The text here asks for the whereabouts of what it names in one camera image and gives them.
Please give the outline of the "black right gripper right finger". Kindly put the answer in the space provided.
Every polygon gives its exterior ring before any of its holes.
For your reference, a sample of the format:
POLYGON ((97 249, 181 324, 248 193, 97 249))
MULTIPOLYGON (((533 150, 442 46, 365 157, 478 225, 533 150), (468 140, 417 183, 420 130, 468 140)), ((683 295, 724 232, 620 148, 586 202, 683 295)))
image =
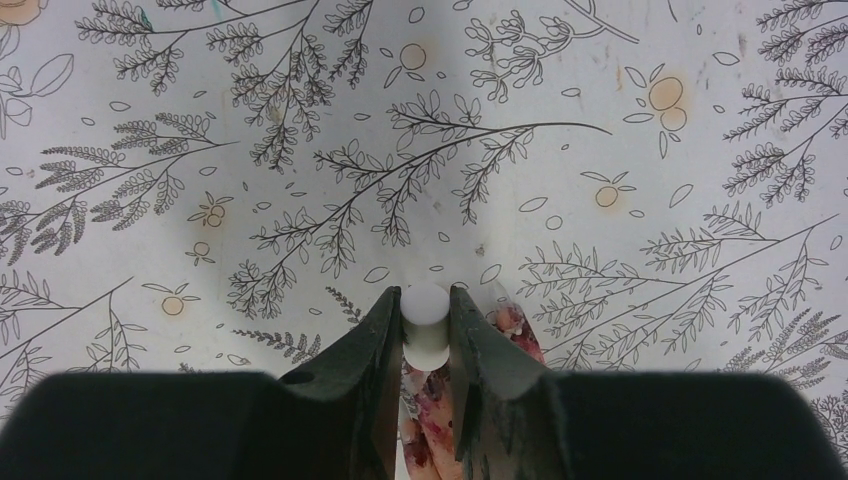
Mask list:
POLYGON ((450 291, 450 359, 470 374, 468 479, 843 479, 804 399, 759 374, 556 372, 450 291))

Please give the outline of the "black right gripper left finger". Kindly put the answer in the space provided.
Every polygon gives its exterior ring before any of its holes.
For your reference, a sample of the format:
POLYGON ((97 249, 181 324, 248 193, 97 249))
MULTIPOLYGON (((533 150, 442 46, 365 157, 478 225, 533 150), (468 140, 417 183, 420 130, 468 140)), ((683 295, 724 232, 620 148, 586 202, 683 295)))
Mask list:
POLYGON ((401 291, 280 378, 262 372, 66 373, 1 432, 5 479, 390 479, 401 291))

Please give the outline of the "floral tablecloth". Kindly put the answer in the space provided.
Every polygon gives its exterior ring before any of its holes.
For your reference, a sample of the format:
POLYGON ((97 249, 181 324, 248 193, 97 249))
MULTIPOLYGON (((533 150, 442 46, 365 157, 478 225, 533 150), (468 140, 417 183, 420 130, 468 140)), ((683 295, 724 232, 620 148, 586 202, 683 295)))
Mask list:
POLYGON ((846 3, 2 3, 3 418, 419 280, 557 370, 780 376, 845 456, 846 3))

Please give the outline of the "person's hand with painted nails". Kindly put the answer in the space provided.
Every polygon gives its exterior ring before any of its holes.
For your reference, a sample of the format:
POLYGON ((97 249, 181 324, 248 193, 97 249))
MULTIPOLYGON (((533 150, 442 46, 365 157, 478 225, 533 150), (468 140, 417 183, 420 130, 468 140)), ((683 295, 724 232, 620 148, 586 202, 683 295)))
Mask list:
MULTIPOLYGON (((449 307, 449 346, 452 320, 449 307)), ((470 374, 449 358, 433 371, 401 366, 398 435, 408 479, 463 479, 457 445, 467 425, 470 374)))

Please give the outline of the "white nail polish cap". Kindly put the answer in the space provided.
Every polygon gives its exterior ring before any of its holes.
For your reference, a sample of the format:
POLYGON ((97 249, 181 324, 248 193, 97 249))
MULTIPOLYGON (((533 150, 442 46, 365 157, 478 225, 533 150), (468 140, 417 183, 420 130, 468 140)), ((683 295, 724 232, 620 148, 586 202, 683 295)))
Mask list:
POLYGON ((416 283, 402 291, 403 350, 412 368, 433 371, 449 358, 448 292, 434 283, 416 283))

